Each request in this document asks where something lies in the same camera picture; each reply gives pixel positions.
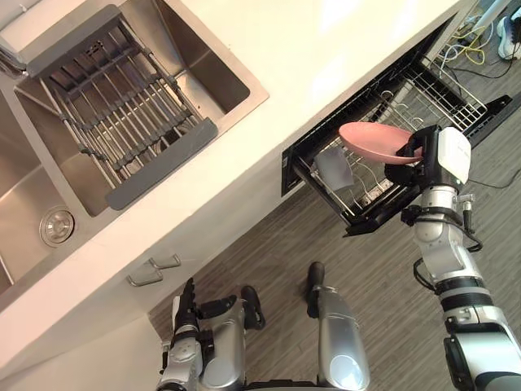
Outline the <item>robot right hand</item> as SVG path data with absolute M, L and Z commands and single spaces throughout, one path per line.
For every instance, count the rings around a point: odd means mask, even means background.
M 454 127 L 432 125 L 413 133 L 396 154 L 418 157 L 413 164 L 386 164 L 385 176 L 391 182 L 425 190 L 447 186 L 460 191 L 468 181 L 471 166 L 471 143 Z

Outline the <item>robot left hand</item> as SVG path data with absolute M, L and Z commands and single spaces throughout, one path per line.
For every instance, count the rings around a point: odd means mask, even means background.
M 197 306 L 195 303 L 195 282 L 189 278 L 180 296 L 175 296 L 172 305 L 172 325 L 175 334 L 185 326 L 199 330 Z

